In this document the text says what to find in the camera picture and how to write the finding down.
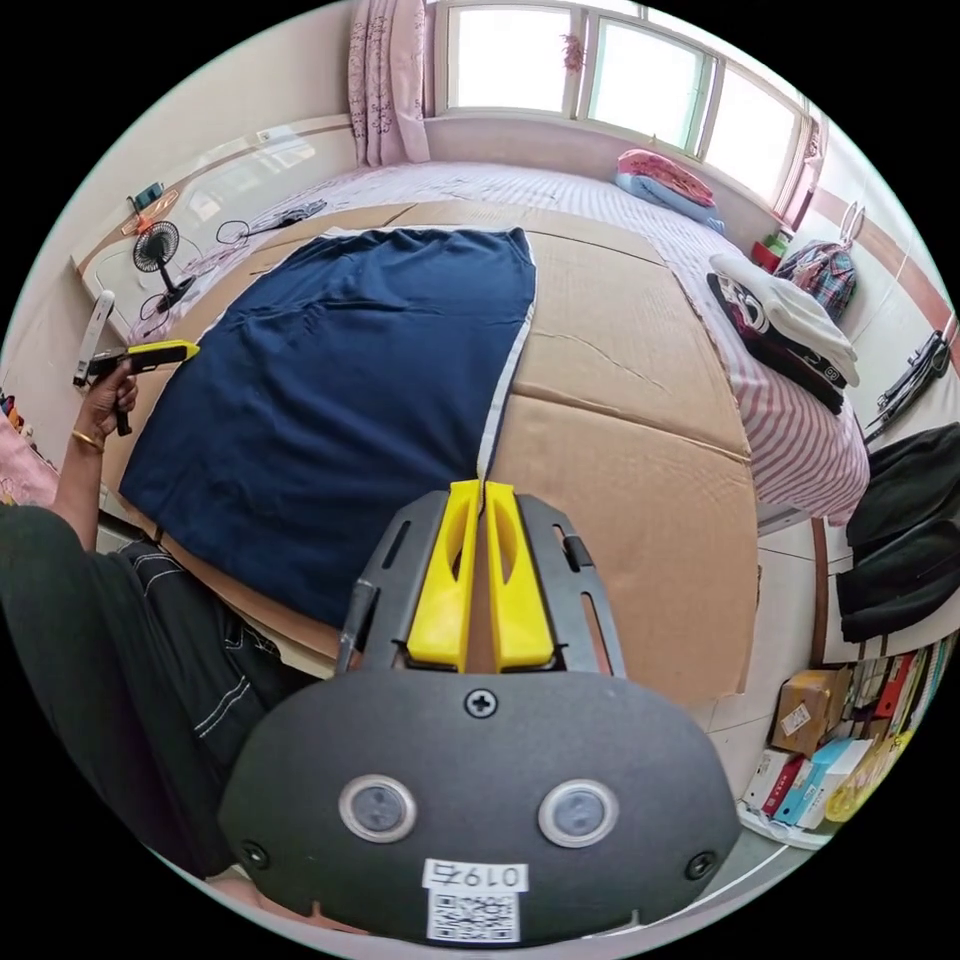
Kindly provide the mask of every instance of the black jacket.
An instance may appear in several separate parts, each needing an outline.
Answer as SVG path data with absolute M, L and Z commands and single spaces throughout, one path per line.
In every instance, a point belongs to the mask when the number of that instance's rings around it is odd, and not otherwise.
M 871 454 L 847 541 L 854 567 L 837 595 L 850 643 L 913 626 L 960 589 L 960 423 Z

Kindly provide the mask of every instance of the white towel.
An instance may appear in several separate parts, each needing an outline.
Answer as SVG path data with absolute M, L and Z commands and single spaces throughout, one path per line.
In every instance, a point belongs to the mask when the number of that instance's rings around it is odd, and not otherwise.
M 710 258 L 710 266 L 745 286 L 777 333 L 829 360 L 851 387 L 859 385 L 856 351 L 809 293 L 789 280 L 770 276 L 746 257 L 718 253 Z

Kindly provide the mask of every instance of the window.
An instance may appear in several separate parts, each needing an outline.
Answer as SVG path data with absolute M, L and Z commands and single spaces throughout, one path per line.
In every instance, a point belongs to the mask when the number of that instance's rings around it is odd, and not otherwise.
M 535 113 L 656 142 L 786 209 L 813 128 L 810 104 L 719 37 L 631 0 L 436 7 L 438 113 Z
M 728 69 L 704 160 L 761 197 L 774 197 L 796 151 L 797 128 L 793 110 Z
M 698 102 L 703 55 L 616 20 L 600 20 L 591 120 L 640 130 L 684 149 Z
M 563 110 L 569 10 L 497 6 L 451 12 L 450 63 L 456 65 L 449 74 L 451 107 Z
M 734 63 L 746 67 L 755 76 L 766 80 L 767 83 L 776 87 L 777 90 L 795 103 L 802 103 L 803 98 L 800 96 L 796 87 L 787 83 L 780 74 L 774 73 L 768 66 L 759 60 L 754 60 L 750 54 L 744 53 L 732 43 L 727 43 L 726 40 L 721 40 L 712 33 L 707 33 L 706 30 L 695 27 L 692 23 L 687 23 L 685 20 L 680 20 L 677 17 L 671 17 L 669 13 L 661 13 L 659 10 L 654 10 L 650 7 L 647 7 L 646 19 L 648 23 L 652 23 L 658 27 L 666 27 L 668 30 L 674 31 L 674 33 L 689 37 L 701 46 L 708 47 L 726 57 L 728 60 L 732 60 Z

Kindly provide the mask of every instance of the gold bangle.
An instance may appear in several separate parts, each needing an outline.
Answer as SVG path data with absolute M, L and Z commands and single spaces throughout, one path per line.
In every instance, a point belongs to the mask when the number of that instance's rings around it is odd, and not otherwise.
M 93 447 L 94 450 L 99 451 L 100 453 L 104 452 L 103 444 L 99 440 L 94 440 L 93 437 L 88 437 L 85 433 L 81 433 L 79 430 L 71 430 L 70 436 L 74 437 L 76 440 L 82 440 L 88 446 Z

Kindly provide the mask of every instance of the windowsill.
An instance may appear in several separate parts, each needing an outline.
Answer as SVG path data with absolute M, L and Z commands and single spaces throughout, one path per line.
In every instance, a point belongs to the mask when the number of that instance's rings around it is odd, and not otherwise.
M 738 183 L 728 174 L 711 167 L 709 164 L 690 157 L 682 150 L 669 146 L 661 141 L 654 142 L 652 137 L 647 137 L 635 130 L 627 130 L 623 127 L 615 127 L 612 124 L 600 123 L 596 120 L 570 120 L 567 117 L 558 117 L 551 113 L 537 113 L 527 110 L 448 110 L 434 117 L 427 117 L 424 120 L 426 125 L 434 123 L 449 122 L 452 120 L 524 120 L 527 123 L 548 123 L 553 126 L 564 127 L 568 130 L 586 130 L 592 133 L 603 134 L 608 137 L 615 137 L 618 140 L 624 140 L 634 146 L 643 149 L 655 149 L 657 152 L 676 160 L 678 163 L 689 167 L 694 173 L 703 171 L 711 179 L 722 184 L 727 190 L 737 194 L 743 200 L 762 210 L 767 216 L 772 217 L 778 223 L 783 223 L 783 218 L 776 213 L 770 204 L 762 197 L 753 193 L 743 184 Z

